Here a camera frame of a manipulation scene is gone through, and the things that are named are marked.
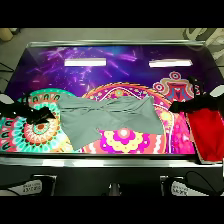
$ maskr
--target purple background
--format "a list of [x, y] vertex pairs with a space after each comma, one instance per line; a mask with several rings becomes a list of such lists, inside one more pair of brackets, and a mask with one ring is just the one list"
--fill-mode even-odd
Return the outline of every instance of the purple background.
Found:
[[[106, 58], [103, 67], [64, 67], [66, 58]], [[191, 59], [190, 67], [150, 68], [158, 59]], [[169, 73], [177, 71], [182, 79], [193, 75], [205, 81], [205, 91], [224, 84], [223, 77], [207, 48], [165, 45], [89, 46], [26, 48], [6, 89], [14, 100], [22, 92], [60, 88], [82, 96], [92, 88], [114, 82], [138, 83], [152, 87]]]

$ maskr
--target red cloth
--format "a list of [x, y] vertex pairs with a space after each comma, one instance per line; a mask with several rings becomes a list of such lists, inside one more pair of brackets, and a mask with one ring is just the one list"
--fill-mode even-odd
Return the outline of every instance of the red cloth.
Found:
[[188, 118], [201, 158], [204, 161], [222, 161], [224, 125], [219, 112], [205, 108], [188, 114]]

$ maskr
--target table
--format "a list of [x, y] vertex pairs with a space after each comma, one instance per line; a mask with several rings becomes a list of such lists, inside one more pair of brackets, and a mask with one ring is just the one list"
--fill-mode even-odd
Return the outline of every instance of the table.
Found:
[[[107, 65], [64, 66], [65, 59], [72, 58], [106, 58]], [[149, 61], [162, 59], [191, 60], [192, 66], [149, 66]], [[0, 163], [59, 167], [196, 166], [195, 149], [184, 114], [168, 111], [174, 100], [193, 98], [192, 86], [187, 80], [189, 75], [205, 81], [205, 91], [223, 83], [223, 77], [203, 42], [29, 43], [6, 94], [20, 100], [23, 93], [32, 91], [30, 106], [36, 109], [48, 106], [57, 119], [36, 126], [27, 124], [21, 117], [3, 119], [0, 151], [4, 157], [0, 158]], [[98, 101], [127, 95], [138, 99], [153, 96], [155, 110], [164, 125], [164, 135], [117, 130], [110, 133], [112, 143], [108, 144], [109, 137], [101, 130], [101, 140], [74, 151], [60, 127], [60, 111], [56, 103], [61, 93]]]

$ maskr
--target green object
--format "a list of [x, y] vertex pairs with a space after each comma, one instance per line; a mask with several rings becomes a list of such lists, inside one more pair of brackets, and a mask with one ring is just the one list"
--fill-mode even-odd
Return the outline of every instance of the green object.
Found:
[[138, 100], [133, 96], [94, 101], [61, 94], [58, 101], [61, 128], [73, 149], [79, 149], [101, 138], [98, 130], [128, 128], [136, 132], [163, 134], [163, 125], [151, 96]]

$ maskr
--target glass tabletop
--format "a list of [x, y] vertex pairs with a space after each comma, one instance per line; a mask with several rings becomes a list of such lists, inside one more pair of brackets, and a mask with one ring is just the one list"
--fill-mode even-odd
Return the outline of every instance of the glass tabletop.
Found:
[[[66, 65], [66, 62], [77, 63], [83, 59], [106, 64]], [[189, 63], [153, 66], [161, 61]], [[192, 85], [187, 80], [189, 75], [203, 81], [206, 92], [223, 83], [211, 53], [198, 42], [31, 43], [21, 56], [5, 93], [14, 100], [20, 100], [23, 93], [31, 92], [29, 105], [36, 109], [49, 107], [56, 119], [50, 119], [46, 124], [29, 125], [22, 117], [3, 118], [0, 123], [0, 151], [30, 154], [195, 154], [184, 114], [168, 111], [173, 101], [184, 102], [193, 98]], [[57, 101], [61, 93], [96, 101], [120, 96], [137, 99], [153, 96], [164, 134], [137, 133], [129, 129], [108, 134], [100, 130], [101, 139], [75, 151], [60, 126]]]

